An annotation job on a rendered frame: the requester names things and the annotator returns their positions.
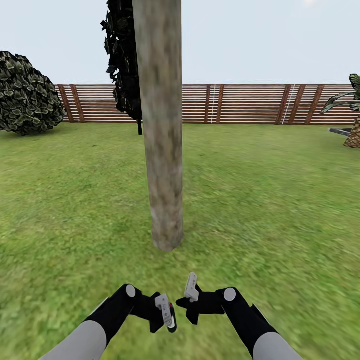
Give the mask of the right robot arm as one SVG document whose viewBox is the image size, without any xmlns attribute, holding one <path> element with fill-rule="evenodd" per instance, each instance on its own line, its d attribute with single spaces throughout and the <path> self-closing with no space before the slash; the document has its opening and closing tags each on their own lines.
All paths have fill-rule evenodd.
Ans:
<svg viewBox="0 0 360 360">
<path fill-rule="evenodd" d="M 177 306 L 186 309 L 186 317 L 198 324 L 200 314 L 226 314 L 253 360 L 304 360 L 270 325 L 263 313 L 251 307 L 236 287 L 203 292 L 192 271 L 187 280 L 184 298 Z"/>
</svg>

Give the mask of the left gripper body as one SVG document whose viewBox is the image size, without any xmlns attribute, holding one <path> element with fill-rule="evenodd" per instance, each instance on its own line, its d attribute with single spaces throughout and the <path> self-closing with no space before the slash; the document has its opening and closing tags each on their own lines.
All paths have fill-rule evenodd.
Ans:
<svg viewBox="0 0 360 360">
<path fill-rule="evenodd" d="M 152 296 L 147 296 L 147 308 L 144 314 L 140 317 L 149 320 L 150 332 L 154 334 L 162 326 L 166 325 L 164 322 L 163 311 L 156 307 L 156 298 L 161 296 L 160 292 L 155 292 Z"/>
</svg>

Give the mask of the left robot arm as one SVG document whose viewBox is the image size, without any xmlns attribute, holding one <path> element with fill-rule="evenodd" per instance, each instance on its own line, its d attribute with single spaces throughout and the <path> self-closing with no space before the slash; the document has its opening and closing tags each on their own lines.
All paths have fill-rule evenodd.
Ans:
<svg viewBox="0 0 360 360">
<path fill-rule="evenodd" d="M 100 360 L 107 345 L 129 315 L 149 320 L 154 334 L 174 319 L 167 294 L 144 296 L 132 284 L 124 284 L 111 298 L 101 302 L 67 338 L 39 360 Z"/>
</svg>

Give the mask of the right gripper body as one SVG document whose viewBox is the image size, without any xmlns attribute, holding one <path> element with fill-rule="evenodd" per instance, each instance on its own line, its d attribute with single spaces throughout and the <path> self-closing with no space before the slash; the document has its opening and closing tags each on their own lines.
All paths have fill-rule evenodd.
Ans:
<svg viewBox="0 0 360 360">
<path fill-rule="evenodd" d="M 198 319 L 200 314 L 206 314 L 206 315 L 216 314 L 210 311 L 210 307 L 208 305 L 208 293 L 211 292 L 210 291 L 203 292 L 198 285 L 195 286 L 195 289 L 199 291 L 199 301 L 194 302 L 192 304 L 188 304 L 188 307 L 186 309 L 186 317 L 193 325 L 198 324 Z"/>
</svg>

